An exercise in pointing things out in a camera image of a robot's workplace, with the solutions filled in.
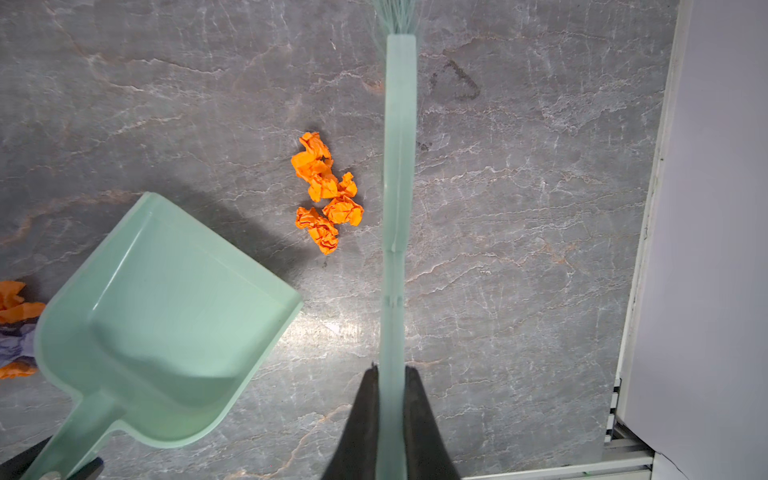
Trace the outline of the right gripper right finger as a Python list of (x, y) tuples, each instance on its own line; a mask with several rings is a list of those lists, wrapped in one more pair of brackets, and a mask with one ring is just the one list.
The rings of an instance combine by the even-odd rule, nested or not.
[(405, 367), (404, 442), (408, 480), (460, 480), (443, 442), (421, 377)]

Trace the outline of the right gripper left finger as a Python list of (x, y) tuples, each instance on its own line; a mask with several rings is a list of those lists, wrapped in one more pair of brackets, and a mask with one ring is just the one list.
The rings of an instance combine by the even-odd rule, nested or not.
[(379, 434), (379, 371), (363, 375), (339, 444), (322, 480), (373, 480)]

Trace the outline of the green plastic dustpan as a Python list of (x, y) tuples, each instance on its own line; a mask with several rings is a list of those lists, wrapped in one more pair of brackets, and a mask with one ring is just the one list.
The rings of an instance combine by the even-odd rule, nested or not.
[(73, 409), (25, 477), (70, 477), (116, 430), (156, 448), (204, 437), (302, 304), (180, 207), (143, 194), (38, 321), (37, 365)]

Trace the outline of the green hand brush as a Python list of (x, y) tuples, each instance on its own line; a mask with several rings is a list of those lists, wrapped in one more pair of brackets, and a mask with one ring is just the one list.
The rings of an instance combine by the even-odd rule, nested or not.
[(409, 240), (417, 134), (417, 12), (414, 1), (374, 1), (385, 41), (383, 284), (379, 346), (376, 477), (405, 479), (405, 258)]

